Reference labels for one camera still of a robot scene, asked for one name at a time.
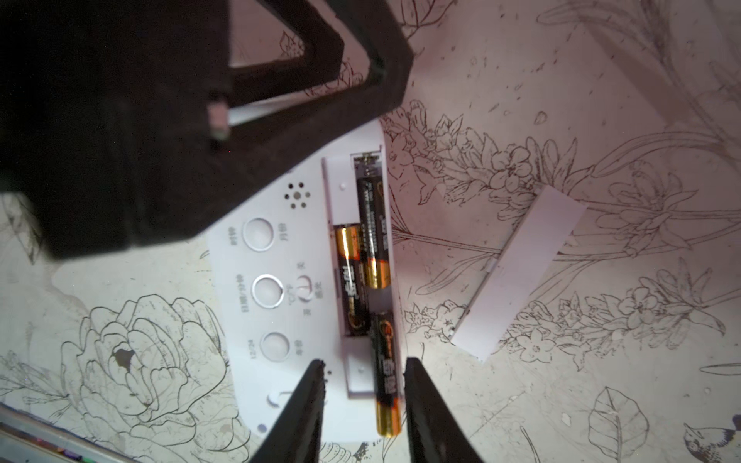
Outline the black gold AAA battery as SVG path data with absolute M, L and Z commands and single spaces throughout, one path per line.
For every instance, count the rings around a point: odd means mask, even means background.
M 370 317 L 374 393 L 376 394 L 376 429 L 391 438 L 401 432 L 399 411 L 398 353 L 394 314 L 391 311 Z
M 358 179 L 357 190 L 366 284 L 370 289 L 386 289 L 391 285 L 391 269 L 382 177 Z
M 347 330 L 353 337 L 366 335 L 371 325 L 360 237 L 359 225 L 346 225 L 335 229 L 341 303 Z

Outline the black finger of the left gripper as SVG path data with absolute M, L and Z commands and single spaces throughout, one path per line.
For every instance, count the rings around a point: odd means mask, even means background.
M 269 100 L 337 79 L 345 43 L 310 2 L 264 0 L 261 6 L 297 34 L 304 51 L 289 60 L 233 68 L 229 106 Z
M 329 6 L 366 51 L 367 78 L 358 86 L 234 127 L 228 142 L 229 210 L 328 143 L 403 102 L 413 52 L 388 3 L 332 1 Z M 318 86 L 337 78 L 342 67 L 343 39 L 310 2 L 264 1 L 262 7 L 301 38 L 304 53 L 234 69 L 231 106 Z

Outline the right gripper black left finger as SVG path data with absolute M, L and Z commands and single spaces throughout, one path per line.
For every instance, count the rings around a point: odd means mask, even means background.
M 320 461 L 326 396 L 324 368 L 322 360 L 310 362 L 275 426 L 250 462 Z

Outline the white battery cover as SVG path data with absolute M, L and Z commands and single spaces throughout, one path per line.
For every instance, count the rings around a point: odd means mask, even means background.
M 525 307 L 587 206 L 546 186 L 492 264 L 451 343 L 484 362 Z

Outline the white digital alarm clock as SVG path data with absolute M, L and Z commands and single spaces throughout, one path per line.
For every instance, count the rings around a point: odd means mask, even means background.
M 370 289 L 370 319 L 395 301 L 387 156 L 380 122 L 329 143 L 225 216 L 206 234 L 239 413 L 268 434 L 312 360 L 325 364 L 322 434 L 332 442 L 382 437 L 370 329 L 349 335 L 335 229 L 362 229 L 357 181 L 383 181 L 391 285 Z

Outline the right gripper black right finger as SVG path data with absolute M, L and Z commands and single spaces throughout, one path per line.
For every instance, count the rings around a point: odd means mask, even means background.
M 419 358 L 406 359 L 404 394 L 412 462 L 482 463 Z

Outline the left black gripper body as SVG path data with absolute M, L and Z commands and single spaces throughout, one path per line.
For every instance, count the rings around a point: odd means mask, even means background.
M 5 1 L 1 170 L 58 259 L 188 239 L 208 212 L 225 1 Z

